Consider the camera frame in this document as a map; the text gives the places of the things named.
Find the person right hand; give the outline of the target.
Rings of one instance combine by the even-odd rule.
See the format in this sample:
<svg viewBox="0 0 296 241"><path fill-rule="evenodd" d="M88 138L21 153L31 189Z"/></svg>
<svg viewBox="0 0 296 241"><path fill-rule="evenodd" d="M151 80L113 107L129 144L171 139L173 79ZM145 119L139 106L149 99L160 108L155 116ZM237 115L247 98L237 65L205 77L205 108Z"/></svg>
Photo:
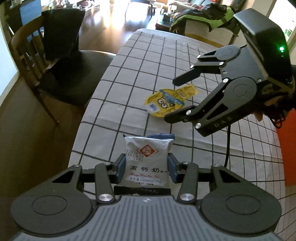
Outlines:
<svg viewBox="0 0 296 241"><path fill-rule="evenodd" d="M257 121L262 121L264 114L273 121L278 121L280 119L285 119L290 110L291 108L286 102L286 97L280 95L264 102L252 114L255 116Z"/></svg>

